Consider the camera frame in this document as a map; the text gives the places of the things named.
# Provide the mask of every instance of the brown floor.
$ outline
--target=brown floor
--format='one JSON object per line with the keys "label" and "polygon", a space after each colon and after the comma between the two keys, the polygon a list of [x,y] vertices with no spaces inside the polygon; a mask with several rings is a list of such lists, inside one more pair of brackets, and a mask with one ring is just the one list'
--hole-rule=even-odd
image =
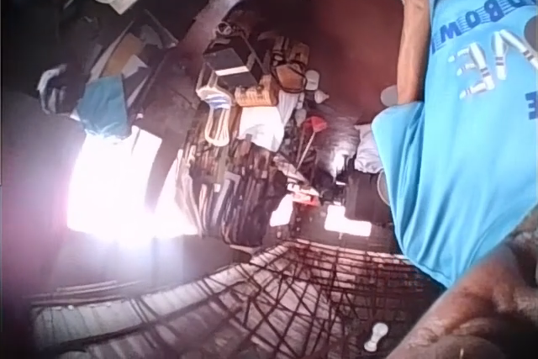
{"label": "brown floor", "polygon": [[[217,23],[245,0],[210,0],[181,43],[194,76],[200,55]],[[343,155],[352,155],[356,122],[370,122],[382,110],[381,91],[396,82],[403,19],[398,0],[252,0],[275,29],[310,45],[310,67],[320,72],[319,87],[330,95],[322,115],[330,124],[317,139],[332,172]]]}

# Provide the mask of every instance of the blue cloth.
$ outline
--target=blue cloth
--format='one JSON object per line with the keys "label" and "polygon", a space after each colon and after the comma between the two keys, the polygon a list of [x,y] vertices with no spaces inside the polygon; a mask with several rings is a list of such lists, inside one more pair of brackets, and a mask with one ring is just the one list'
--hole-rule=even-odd
{"label": "blue cloth", "polygon": [[130,134],[121,76],[101,77],[88,83],[76,112],[90,135],[123,139]]}
{"label": "blue cloth", "polygon": [[447,287],[537,202],[536,0],[430,0],[425,100],[372,128],[403,253]]}

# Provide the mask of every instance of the person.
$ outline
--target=person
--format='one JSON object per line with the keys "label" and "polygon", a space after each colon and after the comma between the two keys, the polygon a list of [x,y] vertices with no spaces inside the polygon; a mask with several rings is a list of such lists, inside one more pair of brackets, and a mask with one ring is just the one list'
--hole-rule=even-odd
{"label": "person", "polygon": [[402,252],[448,290],[391,359],[535,357],[537,3],[404,0],[372,130]]}

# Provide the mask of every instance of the white cloth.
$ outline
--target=white cloth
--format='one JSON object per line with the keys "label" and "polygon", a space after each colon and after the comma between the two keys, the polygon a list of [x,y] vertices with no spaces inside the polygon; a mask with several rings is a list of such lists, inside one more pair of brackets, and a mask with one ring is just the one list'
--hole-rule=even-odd
{"label": "white cloth", "polygon": [[241,140],[250,135],[255,145],[278,151],[284,139],[284,127],[292,117],[298,98],[298,94],[279,92],[275,107],[243,108],[237,138]]}
{"label": "white cloth", "polygon": [[361,141],[356,148],[355,169],[359,172],[378,174],[383,166],[373,137],[372,125],[357,125],[355,128],[361,133]]}

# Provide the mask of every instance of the brown bag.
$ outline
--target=brown bag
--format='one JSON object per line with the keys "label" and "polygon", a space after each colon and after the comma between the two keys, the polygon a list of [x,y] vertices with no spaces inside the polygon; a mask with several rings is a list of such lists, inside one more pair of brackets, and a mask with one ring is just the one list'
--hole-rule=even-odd
{"label": "brown bag", "polygon": [[278,105],[279,86],[271,75],[264,75],[258,86],[235,89],[235,101],[241,107],[273,107]]}

